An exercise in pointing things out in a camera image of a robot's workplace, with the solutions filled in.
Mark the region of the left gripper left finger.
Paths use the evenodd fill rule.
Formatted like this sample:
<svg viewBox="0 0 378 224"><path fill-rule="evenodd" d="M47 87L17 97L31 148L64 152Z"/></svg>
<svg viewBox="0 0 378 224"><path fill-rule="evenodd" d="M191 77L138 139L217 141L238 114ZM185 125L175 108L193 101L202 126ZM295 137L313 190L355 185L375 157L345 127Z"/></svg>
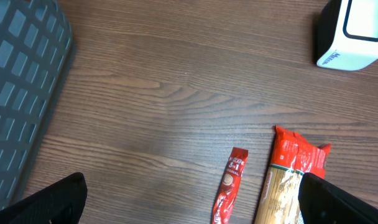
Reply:
<svg viewBox="0 0 378 224"><path fill-rule="evenodd" d="M88 189L85 177L75 172L0 211L0 224L77 224Z"/></svg>

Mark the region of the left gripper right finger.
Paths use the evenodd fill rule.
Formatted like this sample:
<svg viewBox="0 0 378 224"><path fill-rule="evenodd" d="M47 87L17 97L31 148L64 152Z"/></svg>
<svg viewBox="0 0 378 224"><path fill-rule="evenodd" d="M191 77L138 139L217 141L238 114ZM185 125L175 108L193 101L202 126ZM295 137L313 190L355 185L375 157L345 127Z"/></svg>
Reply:
<svg viewBox="0 0 378 224"><path fill-rule="evenodd" d="M298 193L304 224L378 224L378 209L310 172Z"/></svg>

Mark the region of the spaghetti pack orange ends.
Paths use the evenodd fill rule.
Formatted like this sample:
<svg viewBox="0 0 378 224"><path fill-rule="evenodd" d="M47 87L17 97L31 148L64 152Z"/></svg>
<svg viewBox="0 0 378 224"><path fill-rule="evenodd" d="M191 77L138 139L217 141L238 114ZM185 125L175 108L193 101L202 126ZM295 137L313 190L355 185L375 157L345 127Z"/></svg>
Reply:
<svg viewBox="0 0 378 224"><path fill-rule="evenodd" d="M298 193L303 175L325 177L331 144L314 146L297 132L275 127L275 140L255 224L300 224Z"/></svg>

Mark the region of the red chocolate bar wrapper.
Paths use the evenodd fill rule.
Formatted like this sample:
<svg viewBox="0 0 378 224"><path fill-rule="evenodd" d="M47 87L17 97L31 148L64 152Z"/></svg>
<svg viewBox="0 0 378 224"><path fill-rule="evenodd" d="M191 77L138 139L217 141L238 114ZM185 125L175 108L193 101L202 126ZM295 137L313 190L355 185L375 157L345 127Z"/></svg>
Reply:
<svg viewBox="0 0 378 224"><path fill-rule="evenodd" d="M212 209L212 224L228 224L234 209L249 151L234 147L224 170Z"/></svg>

